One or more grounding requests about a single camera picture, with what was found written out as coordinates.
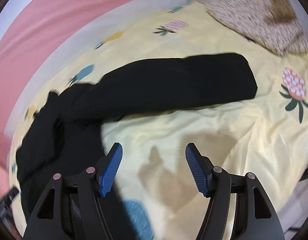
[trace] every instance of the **yellow bed sheet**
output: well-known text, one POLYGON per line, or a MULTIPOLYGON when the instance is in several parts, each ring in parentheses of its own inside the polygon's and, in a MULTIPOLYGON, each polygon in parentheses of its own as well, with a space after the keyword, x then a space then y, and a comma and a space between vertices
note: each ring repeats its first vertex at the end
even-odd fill
MULTIPOLYGON (((185 146, 194 142, 227 172, 255 173, 278 211, 308 162, 308 54, 275 56, 217 22, 197 2, 115 33, 46 83, 15 131, 11 185, 19 186, 15 152, 33 121, 33 112, 44 106, 50 90, 62 92, 70 80, 97 83, 107 72, 135 60, 222 52, 236 52, 248 60, 258 85, 256 97, 104 124, 106 151, 114 142, 123 146, 116 183, 124 199, 138 199, 146 206, 155 239, 195 239, 209 200, 198 192, 185 160, 185 146)), ((224 239, 230 238, 234 203, 233 196, 224 239)), ((13 213, 23 233, 26 222, 19 197, 13 213)))

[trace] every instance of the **pillow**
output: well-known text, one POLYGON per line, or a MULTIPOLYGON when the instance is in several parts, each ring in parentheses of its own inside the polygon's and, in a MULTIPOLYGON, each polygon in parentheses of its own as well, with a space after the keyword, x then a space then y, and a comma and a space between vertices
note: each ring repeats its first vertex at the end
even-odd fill
POLYGON ((210 0, 206 8, 217 21, 276 55, 303 53, 308 49, 300 22, 294 19, 270 24, 268 19, 273 16, 263 0, 210 0))

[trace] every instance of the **pink wall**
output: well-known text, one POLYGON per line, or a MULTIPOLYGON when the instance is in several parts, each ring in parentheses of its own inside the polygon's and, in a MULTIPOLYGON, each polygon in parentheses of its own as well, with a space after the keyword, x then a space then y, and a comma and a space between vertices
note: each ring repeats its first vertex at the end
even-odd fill
MULTIPOLYGON (((51 53, 81 27, 129 1, 32 0, 22 10, 0 41, 0 140, 19 95, 51 53)), ((8 145, 6 139, 0 143, 0 160, 8 145)))

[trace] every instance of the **metal screw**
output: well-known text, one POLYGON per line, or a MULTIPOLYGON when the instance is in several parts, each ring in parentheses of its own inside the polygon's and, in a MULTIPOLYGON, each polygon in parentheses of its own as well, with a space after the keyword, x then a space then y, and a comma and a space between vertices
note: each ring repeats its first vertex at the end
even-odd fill
POLYGON ((56 173, 56 174, 53 175, 53 179, 55 179, 55 180, 59 179, 60 177, 61 177, 61 174, 59 174, 59 173, 56 173))
POLYGON ((94 167, 89 167, 89 168, 86 169, 87 173, 93 173, 94 171, 95 171, 94 167))
POLYGON ((215 172, 217 172, 217 173, 221 173, 221 172, 223 171, 223 169, 222 169, 221 167, 219 167, 219 166, 215 166, 215 167, 213 168, 213 170, 214 170, 215 172))
POLYGON ((247 173, 247 177, 249 177, 250 179, 255 179, 256 178, 255 174, 251 173, 251 172, 247 173))

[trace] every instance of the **black garment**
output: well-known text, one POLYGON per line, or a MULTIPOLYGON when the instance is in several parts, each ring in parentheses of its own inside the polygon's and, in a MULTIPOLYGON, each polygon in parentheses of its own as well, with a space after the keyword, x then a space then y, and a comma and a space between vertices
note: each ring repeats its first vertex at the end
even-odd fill
MULTIPOLYGON (((256 91, 247 60, 226 53, 140 60, 107 73, 96 85, 74 84, 60 95, 50 92, 16 152, 26 220, 53 174, 78 174, 104 156, 104 118, 251 99, 256 91)), ((126 221, 120 197, 113 190, 111 195, 104 215, 111 217, 110 230, 118 224, 122 229, 126 221)), ((128 239, 124 229, 117 234, 128 239)))

